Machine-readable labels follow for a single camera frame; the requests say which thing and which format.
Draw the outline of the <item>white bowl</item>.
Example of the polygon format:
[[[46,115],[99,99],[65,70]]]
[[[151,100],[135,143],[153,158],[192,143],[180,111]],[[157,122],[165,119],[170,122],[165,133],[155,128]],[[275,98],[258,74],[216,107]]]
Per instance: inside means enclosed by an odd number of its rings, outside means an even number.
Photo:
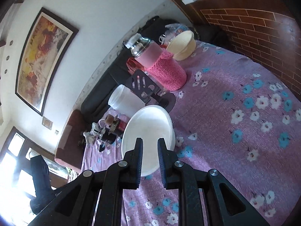
[[[169,113],[158,105],[149,105],[129,120],[121,143],[121,154],[134,149],[136,139],[143,141],[141,176],[149,176],[159,169],[158,140],[163,138],[168,150],[174,150],[176,136]]]

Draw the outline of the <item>red plastic bag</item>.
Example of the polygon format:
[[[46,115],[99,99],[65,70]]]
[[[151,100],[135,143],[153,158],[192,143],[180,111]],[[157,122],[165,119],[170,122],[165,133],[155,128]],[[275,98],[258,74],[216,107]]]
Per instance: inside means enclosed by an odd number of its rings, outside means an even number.
[[[133,75],[136,70],[143,68],[142,65],[138,61],[136,61],[133,57],[128,58],[126,65],[128,68],[128,72],[131,75]]]

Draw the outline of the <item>black motor with label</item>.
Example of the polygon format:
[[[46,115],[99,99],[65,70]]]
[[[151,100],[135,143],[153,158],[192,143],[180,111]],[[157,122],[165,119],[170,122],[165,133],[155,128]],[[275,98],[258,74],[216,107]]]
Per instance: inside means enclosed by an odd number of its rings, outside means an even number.
[[[117,136],[114,133],[111,133],[110,130],[104,127],[100,132],[100,139],[108,144],[113,144]]]

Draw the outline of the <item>black sofa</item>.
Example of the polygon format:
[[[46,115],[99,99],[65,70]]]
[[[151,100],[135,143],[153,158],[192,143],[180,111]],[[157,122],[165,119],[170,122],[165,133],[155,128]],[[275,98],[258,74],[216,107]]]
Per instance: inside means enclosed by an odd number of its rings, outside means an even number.
[[[176,22],[174,19],[162,19],[155,16],[148,20],[144,27],[139,28],[138,33],[159,43],[159,37],[167,30],[165,26]],[[127,60],[130,57],[132,57],[130,50],[123,45],[121,52],[117,53],[116,59],[88,92],[81,105],[81,113],[86,123],[98,122],[109,109],[110,95],[118,85],[124,84],[130,77],[127,67]]]

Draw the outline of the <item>small cream bowl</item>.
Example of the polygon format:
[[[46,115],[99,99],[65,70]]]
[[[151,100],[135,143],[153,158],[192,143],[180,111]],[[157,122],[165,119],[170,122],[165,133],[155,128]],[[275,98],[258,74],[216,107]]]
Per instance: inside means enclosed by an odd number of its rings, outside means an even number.
[[[188,58],[196,49],[194,33],[190,30],[178,34],[169,43],[166,50],[173,54],[173,59],[183,61]]]

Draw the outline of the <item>framed painting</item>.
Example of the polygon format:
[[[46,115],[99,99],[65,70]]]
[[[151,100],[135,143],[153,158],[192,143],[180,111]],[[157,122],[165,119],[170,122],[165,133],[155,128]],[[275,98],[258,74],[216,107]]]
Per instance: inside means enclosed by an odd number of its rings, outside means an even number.
[[[41,8],[19,59],[15,94],[43,116],[55,73],[79,29],[51,11]]]

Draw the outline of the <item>white plastic jar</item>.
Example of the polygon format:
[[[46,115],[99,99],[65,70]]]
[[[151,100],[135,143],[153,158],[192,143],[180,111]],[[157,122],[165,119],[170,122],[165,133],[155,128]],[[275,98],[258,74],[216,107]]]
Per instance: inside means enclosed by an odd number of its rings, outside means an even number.
[[[113,91],[108,100],[108,105],[129,118],[145,107],[145,103],[128,87],[122,84]]]

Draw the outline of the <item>small black adapter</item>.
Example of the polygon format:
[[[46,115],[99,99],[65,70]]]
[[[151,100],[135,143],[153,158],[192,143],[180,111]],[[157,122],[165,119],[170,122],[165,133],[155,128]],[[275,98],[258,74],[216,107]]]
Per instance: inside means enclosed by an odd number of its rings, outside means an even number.
[[[99,151],[99,152],[103,152],[103,151],[105,150],[105,148],[106,148],[106,146],[105,146],[104,144],[101,144],[101,145],[99,146],[98,151]]]

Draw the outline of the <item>purple floral tablecloth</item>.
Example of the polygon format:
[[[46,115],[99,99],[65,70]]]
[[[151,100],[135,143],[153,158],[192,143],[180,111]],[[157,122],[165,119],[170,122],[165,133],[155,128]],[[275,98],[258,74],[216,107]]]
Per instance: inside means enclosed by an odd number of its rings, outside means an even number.
[[[198,42],[170,112],[175,152],[219,170],[270,225],[288,225],[300,198],[300,101],[248,57]]]

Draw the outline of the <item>pink sleeved bottle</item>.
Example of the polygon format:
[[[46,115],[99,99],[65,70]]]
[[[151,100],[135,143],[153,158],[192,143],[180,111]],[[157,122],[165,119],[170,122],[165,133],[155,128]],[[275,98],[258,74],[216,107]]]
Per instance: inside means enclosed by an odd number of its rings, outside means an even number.
[[[187,75],[184,69],[172,53],[161,48],[155,41],[136,33],[125,43],[125,47],[165,89],[176,91],[185,85]]]

